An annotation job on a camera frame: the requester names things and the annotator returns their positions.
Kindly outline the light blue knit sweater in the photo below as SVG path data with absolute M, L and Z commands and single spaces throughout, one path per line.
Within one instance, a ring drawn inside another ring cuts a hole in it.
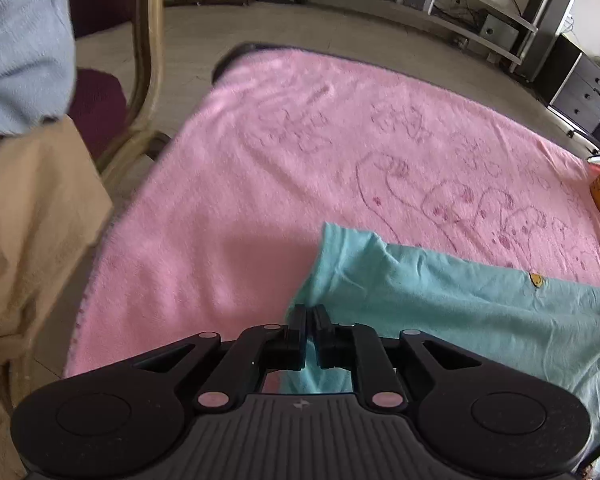
M 64 116 L 75 81 L 69 0 L 0 0 L 0 136 Z

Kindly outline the pink embroidered blanket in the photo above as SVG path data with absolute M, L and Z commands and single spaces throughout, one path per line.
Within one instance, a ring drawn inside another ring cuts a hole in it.
M 241 55 L 109 229 L 65 372 L 280 321 L 328 222 L 600 286 L 592 177 L 418 79 L 296 49 Z

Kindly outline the wooden chair maroon cushion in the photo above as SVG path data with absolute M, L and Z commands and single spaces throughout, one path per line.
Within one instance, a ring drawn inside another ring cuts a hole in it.
M 132 25 L 134 86 L 94 68 L 76 70 L 69 116 L 111 192 L 137 159 L 158 156 L 169 137 L 151 125 L 163 76 L 163 0 L 69 0 L 74 38 Z

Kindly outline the black drawer cabinet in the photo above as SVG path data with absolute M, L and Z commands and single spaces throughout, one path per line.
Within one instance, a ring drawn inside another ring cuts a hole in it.
M 582 136 L 594 146 L 593 154 L 600 153 L 600 64 L 560 35 L 532 87 L 546 107 L 569 125 L 567 136 Z

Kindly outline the teal t-shirt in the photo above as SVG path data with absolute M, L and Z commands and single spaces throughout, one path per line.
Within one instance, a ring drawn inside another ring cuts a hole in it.
M 577 396 L 600 444 L 600 287 L 389 244 L 324 225 L 311 272 L 291 301 L 381 337 L 420 330 Z

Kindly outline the beige jacket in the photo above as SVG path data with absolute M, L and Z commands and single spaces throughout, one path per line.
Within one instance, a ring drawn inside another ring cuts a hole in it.
M 10 415 L 31 390 L 36 337 L 110 210 L 70 117 L 0 138 L 0 479 L 24 475 Z

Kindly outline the grey tv shelf unit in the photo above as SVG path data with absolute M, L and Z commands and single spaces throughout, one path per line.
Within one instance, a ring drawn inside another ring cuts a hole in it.
M 544 65 L 574 0 L 528 0 L 524 10 L 493 0 L 289 0 L 305 1 L 396 24 L 442 30 L 466 46 L 473 42 L 489 58 L 525 81 Z

